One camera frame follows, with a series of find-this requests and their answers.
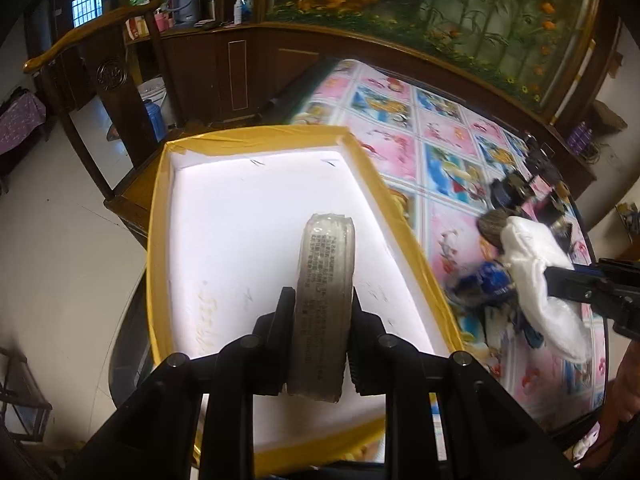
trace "plastic bottle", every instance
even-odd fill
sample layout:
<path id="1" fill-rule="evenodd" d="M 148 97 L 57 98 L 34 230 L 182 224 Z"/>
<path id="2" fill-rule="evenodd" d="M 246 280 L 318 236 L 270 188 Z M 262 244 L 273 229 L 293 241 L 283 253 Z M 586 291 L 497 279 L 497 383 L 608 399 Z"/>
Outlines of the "plastic bottle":
<path id="1" fill-rule="evenodd" d="M 234 25 L 240 25 L 242 23 L 242 1 L 236 0 L 234 5 Z"/>
<path id="2" fill-rule="evenodd" d="M 579 153 L 578 142 L 584 136 L 585 130 L 586 124 L 584 121 L 582 121 L 574 128 L 574 130 L 571 132 L 571 135 L 569 136 L 569 139 L 566 142 L 569 147 L 574 150 L 575 153 Z"/>

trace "cardboard box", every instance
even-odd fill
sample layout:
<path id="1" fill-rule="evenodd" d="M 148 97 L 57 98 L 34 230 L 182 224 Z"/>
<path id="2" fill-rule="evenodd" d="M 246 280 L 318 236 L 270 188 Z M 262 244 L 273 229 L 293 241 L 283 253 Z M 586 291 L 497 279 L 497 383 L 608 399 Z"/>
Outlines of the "cardboard box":
<path id="1" fill-rule="evenodd" d="M 147 310 L 156 364 L 219 352 L 296 286 L 313 213 L 353 219 L 353 283 L 365 311 L 423 352 L 463 348 L 422 250 L 346 128 L 256 126 L 168 142 L 149 227 Z M 379 438 L 385 399 L 345 373 L 337 404 L 254 397 L 256 476 L 336 460 Z"/>

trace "white cloth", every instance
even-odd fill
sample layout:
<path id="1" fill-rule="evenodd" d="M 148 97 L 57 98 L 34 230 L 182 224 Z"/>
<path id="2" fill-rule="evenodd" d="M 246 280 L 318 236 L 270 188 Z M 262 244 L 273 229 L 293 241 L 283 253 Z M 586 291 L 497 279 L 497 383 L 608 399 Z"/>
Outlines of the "white cloth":
<path id="1" fill-rule="evenodd" d="M 600 423 L 596 422 L 594 427 L 591 428 L 591 431 L 575 443 L 571 452 L 574 458 L 574 462 L 576 462 L 577 460 L 581 460 L 587 454 L 587 451 L 591 446 L 593 446 L 593 444 L 596 443 L 596 440 L 599 436 Z"/>
<path id="2" fill-rule="evenodd" d="M 504 263 L 530 325 L 545 337 L 545 343 L 556 355 L 573 363 L 587 362 L 591 340 L 580 316 L 580 304 L 547 295 L 545 269 L 574 268 L 551 230 L 539 222 L 511 216 L 500 239 Z"/>

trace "white bucket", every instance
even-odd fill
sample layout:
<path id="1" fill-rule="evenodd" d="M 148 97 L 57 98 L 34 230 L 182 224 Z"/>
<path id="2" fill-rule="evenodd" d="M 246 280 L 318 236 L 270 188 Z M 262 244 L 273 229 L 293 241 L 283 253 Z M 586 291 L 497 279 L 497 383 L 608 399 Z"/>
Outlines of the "white bucket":
<path id="1" fill-rule="evenodd" d="M 166 99 L 166 88 L 164 87 L 164 80 L 161 77 L 145 81 L 142 85 L 138 86 L 138 92 L 143 101 L 150 99 L 151 102 L 160 107 L 164 124 L 167 126 L 175 124 L 174 111 L 171 108 L 169 99 Z"/>

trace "yellow tape edge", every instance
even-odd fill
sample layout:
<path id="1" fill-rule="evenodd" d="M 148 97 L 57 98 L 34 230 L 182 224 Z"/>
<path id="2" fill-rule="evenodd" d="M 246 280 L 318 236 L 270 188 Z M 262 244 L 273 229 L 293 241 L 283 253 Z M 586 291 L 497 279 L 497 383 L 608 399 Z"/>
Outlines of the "yellow tape edge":
<path id="1" fill-rule="evenodd" d="M 422 249 L 409 225 L 392 201 L 386 185 L 369 157 L 347 128 L 342 126 L 284 125 L 236 128 L 232 136 L 215 132 L 168 142 L 162 151 L 152 197 L 147 248 L 147 320 L 154 363 L 160 364 L 173 352 L 168 291 L 153 288 L 152 283 L 168 286 L 166 273 L 168 225 L 168 187 L 171 183 L 170 153 L 192 151 L 209 156 L 229 156 L 242 153 L 268 153 L 303 150 L 323 146 L 344 146 L 356 165 L 373 199 L 391 229 L 402 254 L 417 280 L 436 320 L 442 338 L 450 352 L 463 349 L 460 329 L 449 309 Z M 379 418 L 338 435 L 316 439 L 297 446 L 259 452 L 255 455 L 257 477 L 295 470 L 306 465 L 321 465 L 354 453 L 362 446 L 379 439 L 384 433 L 384 418 Z M 199 462 L 202 436 L 196 435 L 194 456 Z"/>

